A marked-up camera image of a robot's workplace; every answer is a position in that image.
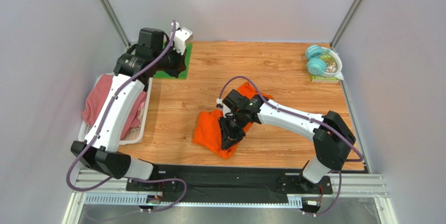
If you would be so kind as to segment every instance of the headphones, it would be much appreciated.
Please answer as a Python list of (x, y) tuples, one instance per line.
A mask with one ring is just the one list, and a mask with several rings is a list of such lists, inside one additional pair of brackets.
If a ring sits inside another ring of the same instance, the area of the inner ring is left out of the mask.
[[(324, 54), (329, 54), (336, 63), (336, 71), (335, 72), (327, 72), (327, 64), (324, 60), (320, 59), (320, 57)], [(342, 76), (341, 70), (342, 70), (342, 62), (339, 58), (338, 54), (336, 54), (334, 51), (321, 47), (318, 45), (312, 45), (308, 47), (308, 49), (305, 51), (305, 57), (308, 60), (307, 63), (307, 70), (312, 75), (318, 75), (318, 76), (324, 76), (324, 77), (336, 77), (337, 79), (344, 80), (344, 77)]]

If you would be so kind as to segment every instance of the book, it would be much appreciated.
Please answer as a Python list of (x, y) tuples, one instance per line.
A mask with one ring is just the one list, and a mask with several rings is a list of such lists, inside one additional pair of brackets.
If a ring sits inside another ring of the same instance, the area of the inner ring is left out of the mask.
[[(329, 54), (324, 53), (319, 58), (322, 59), (327, 65), (327, 68), (325, 69), (326, 72), (336, 72), (337, 69), (336, 61)], [(333, 84), (339, 83), (339, 79), (337, 79), (336, 77), (324, 77), (312, 74), (310, 74), (310, 77), (311, 81), (315, 83), (333, 83)]]

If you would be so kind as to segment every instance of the black mounting plate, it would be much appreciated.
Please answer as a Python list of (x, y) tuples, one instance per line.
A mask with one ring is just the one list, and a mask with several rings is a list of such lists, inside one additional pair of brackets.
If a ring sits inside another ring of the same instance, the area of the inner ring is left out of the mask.
[[(191, 203), (288, 203), (287, 194), (319, 195), (316, 187), (305, 192), (298, 184), (299, 169), (271, 169), (250, 167), (157, 165), (154, 180), (181, 178), (187, 183), (182, 200)], [(324, 194), (332, 194), (330, 177), (320, 185)], [(127, 182), (127, 191), (157, 191), (158, 184)], [(184, 186), (180, 182), (164, 183), (163, 201), (177, 200)]]

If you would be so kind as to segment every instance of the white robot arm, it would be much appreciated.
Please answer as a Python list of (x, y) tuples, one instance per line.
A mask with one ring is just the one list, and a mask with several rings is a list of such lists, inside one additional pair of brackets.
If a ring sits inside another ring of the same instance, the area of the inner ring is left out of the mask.
[(248, 99), (235, 89), (223, 100), (217, 100), (217, 103), (217, 107), (223, 108), (224, 114), (219, 118), (221, 148), (224, 150), (240, 142), (245, 136), (243, 128), (246, 124), (253, 122), (278, 126), (312, 141), (315, 145), (316, 156), (307, 162), (300, 174), (302, 181), (308, 186), (319, 183), (322, 177), (331, 170), (341, 170), (350, 153), (350, 147), (344, 141), (316, 121), (328, 124), (351, 144), (356, 141), (339, 114), (333, 111), (329, 111), (326, 115), (306, 113), (280, 105), (272, 99), (264, 103), (259, 95)]
[(85, 141), (74, 141), (71, 146), (71, 152), (78, 156), (95, 138), (96, 127), (103, 120), (106, 105), (111, 99), (115, 99), (96, 141), (80, 159), (88, 168), (113, 178), (149, 179), (154, 170), (153, 164), (119, 153), (119, 141), (130, 110), (139, 94), (147, 89), (149, 78), (153, 77), (157, 71), (164, 71), (170, 76), (178, 77), (179, 73), (186, 70), (184, 62), (187, 54), (186, 46), (192, 41), (193, 34), (186, 28), (179, 28), (178, 23), (175, 28), (178, 29), (173, 38), (174, 45), (168, 53), (156, 65), (126, 85), (118, 96), (115, 96), (119, 87), (160, 55), (164, 47), (163, 41), (166, 33), (158, 29), (141, 29), (138, 44), (130, 47), (117, 60), (110, 91), (92, 130), (85, 136)]

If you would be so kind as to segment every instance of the metal pole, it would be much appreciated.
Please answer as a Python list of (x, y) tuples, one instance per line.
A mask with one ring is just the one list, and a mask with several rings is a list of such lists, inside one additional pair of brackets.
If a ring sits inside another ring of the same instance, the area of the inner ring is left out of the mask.
[(336, 34), (334, 35), (333, 40), (330, 42), (330, 46), (332, 49), (336, 49), (339, 42), (341, 41), (342, 36), (345, 33), (345, 30), (347, 29), (348, 25), (352, 21), (354, 15), (358, 11), (359, 7), (361, 6), (363, 0), (354, 0), (352, 3), (352, 6), (350, 7), (349, 11), (347, 12), (347, 15), (345, 16), (344, 20), (341, 23), (341, 26), (339, 26), (338, 31), (336, 31)]
[(109, 0), (99, 0), (104, 7), (105, 13), (107, 13), (108, 18), (110, 18), (111, 24), (113, 27), (115, 27), (116, 32), (118, 33), (119, 38), (121, 39), (122, 43), (124, 44), (124, 47), (130, 46), (130, 41), (127, 38), (127, 35), (124, 31), (124, 28), (122, 27), (121, 23), (118, 20), (118, 17), (116, 16), (115, 11), (112, 8), (112, 5), (110, 4)]

